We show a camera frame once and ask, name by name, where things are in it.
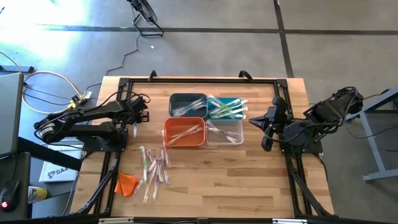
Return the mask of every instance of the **orange bin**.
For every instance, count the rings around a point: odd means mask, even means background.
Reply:
[[[180,134],[195,125],[200,125],[201,131],[177,139],[172,144],[169,144],[171,136]],[[166,145],[172,147],[189,147],[200,146],[205,142],[205,120],[202,118],[169,118],[164,123],[164,135]]]

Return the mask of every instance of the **yellow object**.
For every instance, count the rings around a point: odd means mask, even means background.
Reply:
[[[28,188],[27,201],[29,203],[41,202],[47,197],[47,190],[40,187]]]

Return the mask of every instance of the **yellow cable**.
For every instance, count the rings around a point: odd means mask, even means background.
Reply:
[[[31,76],[36,75],[36,74],[40,74],[40,73],[52,74],[52,75],[56,75],[56,76],[58,76],[58,77],[60,77],[60,78],[63,78],[64,80],[66,80],[66,81],[72,86],[72,88],[75,90],[75,92],[79,95],[79,98],[82,98],[83,95],[79,93],[79,91],[76,89],[76,87],[73,85],[73,83],[69,81],[69,79],[67,79],[67,78],[64,77],[63,75],[58,74],[58,73],[55,73],[55,72],[49,72],[49,71],[38,71],[38,72],[34,72],[34,73],[31,73],[31,74],[26,75],[26,76],[24,77],[24,81],[26,81],[26,80],[27,80],[28,78],[30,78]],[[42,114],[51,114],[51,113],[60,113],[60,112],[64,112],[65,110],[67,110],[67,109],[69,108],[69,106],[67,106],[64,110],[56,111],[56,112],[46,112],[46,111],[37,110],[37,109],[31,107],[31,105],[29,105],[29,104],[26,102],[26,100],[25,100],[25,94],[24,94],[24,93],[25,93],[25,90],[22,92],[22,101],[25,103],[25,105],[26,105],[28,108],[30,108],[30,109],[33,110],[33,111],[36,111],[36,112],[42,113]]]
[[[19,68],[18,64],[17,64],[15,61],[13,61],[13,59],[11,59],[10,57],[8,57],[5,53],[3,53],[3,52],[1,52],[1,51],[0,51],[0,54],[4,55],[4,56],[7,57],[10,61],[12,61],[12,62],[14,63],[14,65],[18,68],[19,73],[22,74],[21,69]],[[75,90],[75,92],[79,95],[79,98],[80,98],[80,99],[83,99],[83,95],[79,93],[79,91],[76,89],[76,87],[73,85],[73,83],[69,81],[69,79],[67,79],[67,78],[64,77],[63,75],[58,74],[58,73],[55,73],[55,72],[49,72],[49,71],[34,72],[34,73],[31,73],[31,74],[25,75],[25,76],[24,76],[24,81],[26,81],[26,80],[27,80],[28,78],[30,78],[31,76],[36,75],[36,74],[40,74],[40,73],[52,74],[52,75],[56,75],[56,76],[58,76],[58,77],[63,78],[64,80],[66,80],[66,81],[72,86],[72,88]],[[50,112],[40,111],[40,110],[37,110],[37,109],[31,107],[31,105],[29,105],[29,104],[26,102],[26,100],[25,100],[25,94],[24,94],[25,91],[26,91],[26,89],[22,92],[22,102],[24,102],[25,105],[26,105],[28,108],[30,108],[31,110],[36,111],[36,112],[38,112],[38,113],[50,114]],[[57,112],[52,112],[52,113],[64,112],[65,110],[67,110],[67,109],[69,108],[69,106],[71,106],[71,105],[68,105],[64,110],[57,111]]]

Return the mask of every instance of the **clear plastic bin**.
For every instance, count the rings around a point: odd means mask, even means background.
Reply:
[[[238,97],[217,97],[217,99],[219,99],[221,102],[227,104],[227,103],[230,103],[239,98]],[[210,101],[208,101],[207,105],[208,105],[208,117],[210,118],[210,111],[213,109],[216,109],[216,106],[213,105],[212,103],[210,103]],[[237,109],[242,109],[242,106],[238,106],[238,107],[234,108],[234,110],[237,110]],[[235,118],[223,117],[223,118],[218,118],[218,119],[235,119]]]
[[[232,131],[239,135],[234,137],[237,142],[231,142],[226,137],[209,131],[206,128],[206,141],[209,146],[238,146],[243,143],[242,121],[238,119],[210,119],[214,126],[220,130]]]
[[[205,101],[205,106],[198,110],[191,110],[188,113],[182,115],[181,117],[199,117],[206,118],[207,116],[207,96],[203,93],[174,93],[170,96],[169,103],[169,115],[173,116],[172,111],[174,109],[188,106],[192,102],[203,99]]]

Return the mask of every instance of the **plastic container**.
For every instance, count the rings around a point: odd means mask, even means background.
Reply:
[[[171,136],[180,134],[195,125],[200,125],[201,131],[189,134],[169,144]],[[202,118],[169,118],[164,123],[166,145],[172,147],[197,147],[205,142],[205,121]]]
[[[219,99],[221,102],[227,104],[227,103],[232,102],[232,101],[234,101],[236,99],[239,99],[239,98],[238,97],[217,97],[217,99]],[[207,105],[208,105],[208,118],[209,119],[213,119],[213,118],[210,117],[210,111],[215,109],[216,106],[213,105],[212,103],[210,103],[210,101],[208,101]],[[237,106],[236,108],[234,108],[234,110],[237,110],[237,109],[242,109],[242,106]],[[236,113],[236,114],[243,115],[243,111],[241,111],[239,113]],[[242,119],[242,118],[223,117],[223,118],[216,118],[216,119]]]
[[[234,137],[238,141],[233,143],[224,136],[206,129],[206,141],[209,146],[238,146],[243,143],[242,121],[238,119],[210,119],[214,126],[220,130],[232,131],[239,136]]]
[[[205,107],[197,110],[191,110],[188,113],[182,115],[181,117],[199,117],[206,118],[207,116],[207,96],[202,93],[174,93],[170,96],[169,102],[169,115],[173,116],[172,110],[188,106],[190,103],[199,100],[200,98],[205,99]]]

